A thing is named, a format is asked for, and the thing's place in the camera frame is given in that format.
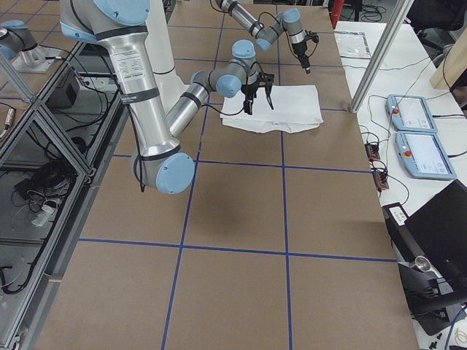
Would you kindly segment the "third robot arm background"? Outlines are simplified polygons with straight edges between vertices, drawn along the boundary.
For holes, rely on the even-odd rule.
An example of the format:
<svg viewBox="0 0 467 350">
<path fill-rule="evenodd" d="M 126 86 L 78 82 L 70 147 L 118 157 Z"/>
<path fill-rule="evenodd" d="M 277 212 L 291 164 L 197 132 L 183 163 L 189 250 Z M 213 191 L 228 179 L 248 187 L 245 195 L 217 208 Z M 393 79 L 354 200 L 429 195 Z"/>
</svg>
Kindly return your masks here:
<svg viewBox="0 0 467 350">
<path fill-rule="evenodd" d="M 42 47 L 22 20 L 1 24 L 1 54 L 23 73 L 45 73 L 62 50 Z"/>
</svg>

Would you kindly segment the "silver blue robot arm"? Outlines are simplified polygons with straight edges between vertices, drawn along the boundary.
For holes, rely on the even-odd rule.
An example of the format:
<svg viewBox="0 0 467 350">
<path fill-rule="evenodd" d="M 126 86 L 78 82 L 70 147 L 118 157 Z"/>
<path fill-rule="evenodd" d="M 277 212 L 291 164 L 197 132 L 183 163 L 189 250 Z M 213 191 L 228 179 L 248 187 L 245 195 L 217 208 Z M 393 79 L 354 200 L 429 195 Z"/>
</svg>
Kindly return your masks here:
<svg viewBox="0 0 467 350">
<path fill-rule="evenodd" d="M 301 22 L 301 13 L 298 8 L 287 9 L 272 15 L 273 23 L 266 26 L 249 13 L 238 1 L 215 1 L 220 12 L 229 14 L 242 28 L 246 29 L 255 39 L 262 51 L 267 51 L 283 33 L 287 34 L 290 51 L 301 64 L 301 68 L 310 74 L 311 64 L 307 42 L 312 39 L 313 33 L 306 31 Z"/>
<path fill-rule="evenodd" d="M 239 40 L 224 69 L 195 73 L 188 89 L 166 112 L 145 45 L 148 1 L 61 1 L 60 10 L 64 36 L 101 45 L 109 53 L 136 138 L 133 172 L 141 188 L 178 194 L 190 186 L 195 165 L 181 152 L 177 137 L 210 93 L 225 98 L 243 93 L 246 113 L 252 111 L 258 88 L 271 93 L 273 75 L 256 61 L 252 42 Z"/>
</svg>

